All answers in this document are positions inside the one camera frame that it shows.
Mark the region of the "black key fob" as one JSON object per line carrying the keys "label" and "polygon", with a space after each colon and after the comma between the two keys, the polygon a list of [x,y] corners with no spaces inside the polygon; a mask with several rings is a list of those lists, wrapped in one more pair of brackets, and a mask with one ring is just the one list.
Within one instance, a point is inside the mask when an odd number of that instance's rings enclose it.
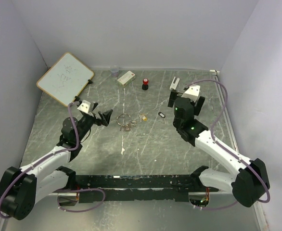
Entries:
{"label": "black key fob", "polygon": [[158,115],[159,115],[161,118],[163,118],[163,119],[166,118],[166,115],[165,115],[164,113],[162,113],[162,112],[159,112]]}

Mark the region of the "silver keys bunch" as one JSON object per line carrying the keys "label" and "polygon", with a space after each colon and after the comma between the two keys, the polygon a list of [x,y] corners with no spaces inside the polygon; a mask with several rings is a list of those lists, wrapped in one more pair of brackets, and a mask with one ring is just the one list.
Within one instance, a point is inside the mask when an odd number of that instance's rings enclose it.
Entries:
{"label": "silver keys bunch", "polygon": [[131,131],[133,127],[137,124],[136,121],[128,122],[127,124],[121,124],[119,130],[120,131]]}

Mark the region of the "metal keyring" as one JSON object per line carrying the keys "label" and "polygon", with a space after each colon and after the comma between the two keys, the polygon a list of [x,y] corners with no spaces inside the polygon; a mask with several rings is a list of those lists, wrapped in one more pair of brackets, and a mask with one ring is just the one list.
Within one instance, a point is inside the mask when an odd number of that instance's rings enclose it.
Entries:
{"label": "metal keyring", "polygon": [[116,121],[120,126],[126,126],[132,122],[131,116],[126,113],[122,113],[117,116]]}

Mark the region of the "yellow tag key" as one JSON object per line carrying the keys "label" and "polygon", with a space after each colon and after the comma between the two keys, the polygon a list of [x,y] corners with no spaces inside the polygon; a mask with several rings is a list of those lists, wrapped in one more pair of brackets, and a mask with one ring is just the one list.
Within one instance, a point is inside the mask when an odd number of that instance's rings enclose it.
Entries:
{"label": "yellow tag key", "polygon": [[139,114],[140,121],[147,121],[147,116],[145,114]]}

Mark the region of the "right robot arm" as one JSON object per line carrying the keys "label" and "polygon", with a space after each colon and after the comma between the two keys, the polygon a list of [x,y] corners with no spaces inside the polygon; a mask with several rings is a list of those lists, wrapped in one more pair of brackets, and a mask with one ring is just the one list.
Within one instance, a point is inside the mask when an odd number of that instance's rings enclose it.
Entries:
{"label": "right robot arm", "polygon": [[181,138],[216,159],[227,173],[204,167],[191,180],[192,188],[202,191],[213,187],[231,193],[235,201],[251,207],[266,195],[270,200],[270,184],[265,163],[251,160],[216,138],[207,126],[195,119],[200,113],[204,97],[171,90],[168,106],[174,109],[173,126]]}

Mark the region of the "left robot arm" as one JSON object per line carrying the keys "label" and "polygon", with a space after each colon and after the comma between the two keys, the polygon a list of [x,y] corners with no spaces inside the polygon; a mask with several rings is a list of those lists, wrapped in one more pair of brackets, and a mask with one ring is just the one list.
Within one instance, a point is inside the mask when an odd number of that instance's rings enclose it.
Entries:
{"label": "left robot arm", "polygon": [[10,167],[0,180],[0,218],[22,220],[29,215],[34,205],[53,192],[80,194],[75,171],[65,167],[74,160],[82,149],[81,141],[90,134],[91,127],[108,126],[113,110],[93,110],[98,103],[79,100],[68,105],[77,106],[82,114],[76,119],[69,114],[63,121],[59,142],[54,148],[36,161],[23,167]]}

